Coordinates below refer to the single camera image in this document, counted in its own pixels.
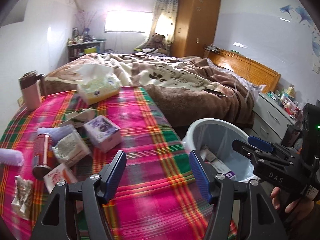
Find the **person right hand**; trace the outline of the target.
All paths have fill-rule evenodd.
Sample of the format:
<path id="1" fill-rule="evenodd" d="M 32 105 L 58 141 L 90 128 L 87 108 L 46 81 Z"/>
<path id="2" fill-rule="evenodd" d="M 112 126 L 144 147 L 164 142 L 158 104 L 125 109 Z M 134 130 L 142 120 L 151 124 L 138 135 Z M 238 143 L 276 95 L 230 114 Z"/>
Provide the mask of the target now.
<path id="1" fill-rule="evenodd" d="M 275 187 L 270 195 L 272 199 L 272 205 L 276 210 L 280 209 L 280 192 L 281 189 L 279 187 Z M 292 214 L 294 219 L 303 220 L 313 210 L 314 205 L 315 202 L 313 202 L 309 198 L 300 198 L 299 200 L 295 200 L 294 202 L 290 203 L 287 207 L 285 207 L 285 213 Z"/>

